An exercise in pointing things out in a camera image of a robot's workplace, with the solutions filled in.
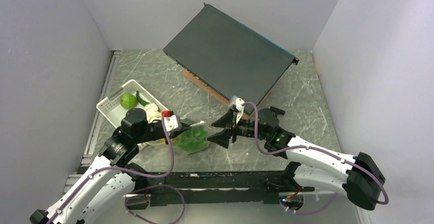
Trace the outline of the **polka dot zip bag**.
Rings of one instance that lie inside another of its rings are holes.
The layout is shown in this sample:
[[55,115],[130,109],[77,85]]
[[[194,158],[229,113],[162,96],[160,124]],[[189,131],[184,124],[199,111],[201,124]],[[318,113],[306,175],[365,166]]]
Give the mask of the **polka dot zip bag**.
[[171,140],[173,149],[178,154],[190,155],[208,148],[208,131],[205,129],[205,121],[191,122],[188,130]]

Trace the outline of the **green lettuce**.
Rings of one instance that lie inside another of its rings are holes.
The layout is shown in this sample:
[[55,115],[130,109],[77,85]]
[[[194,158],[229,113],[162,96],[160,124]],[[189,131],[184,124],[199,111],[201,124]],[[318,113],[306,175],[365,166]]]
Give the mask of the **green lettuce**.
[[208,147],[207,137],[203,126],[194,127],[177,137],[176,146],[186,154],[199,152]]

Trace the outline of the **white mushrooms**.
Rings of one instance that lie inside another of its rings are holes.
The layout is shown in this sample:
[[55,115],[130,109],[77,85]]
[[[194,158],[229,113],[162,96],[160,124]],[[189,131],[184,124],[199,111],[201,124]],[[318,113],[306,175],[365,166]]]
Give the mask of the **white mushrooms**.
[[155,103],[149,103],[144,106],[148,123],[152,123],[155,120],[161,120],[161,112],[159,107]]

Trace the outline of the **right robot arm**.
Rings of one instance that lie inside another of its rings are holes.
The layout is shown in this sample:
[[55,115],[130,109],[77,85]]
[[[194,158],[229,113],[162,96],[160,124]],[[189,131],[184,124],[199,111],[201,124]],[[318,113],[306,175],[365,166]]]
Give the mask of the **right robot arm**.
[[385,177],[370,155],[344,154],[310,143],[280,127],[278,116],[284,114],[277,107],[263,108],[254,120],[245,120],[238,117],[238,109],[231,108],[212,123],[222,131],[207,141],[228,148],[237,137],[253,138],[256,144],[263,140],[264,145],[257,146],[261,153],[288,160],[282,184],[289,191],[306,187],[332,191],[369,211],[388,204]]

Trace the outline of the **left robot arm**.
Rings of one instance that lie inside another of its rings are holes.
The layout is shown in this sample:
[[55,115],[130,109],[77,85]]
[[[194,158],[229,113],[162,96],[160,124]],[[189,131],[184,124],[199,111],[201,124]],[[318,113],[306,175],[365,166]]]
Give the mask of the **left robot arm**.
[[149,123],[145,110],[127,111],[121,125],[106,140],[87,171],[55,204],[47,210],[36,210],[30,222],[94,223],[114,201],[131,192],[143,192],[149,179],[168,176],[174,164],[166,173],[150,174],[130,162],[139,152],[138,145],[158,139],[170,145],[173,138],[199,123],[183,123],[169,110],[157,115],[160,118]]

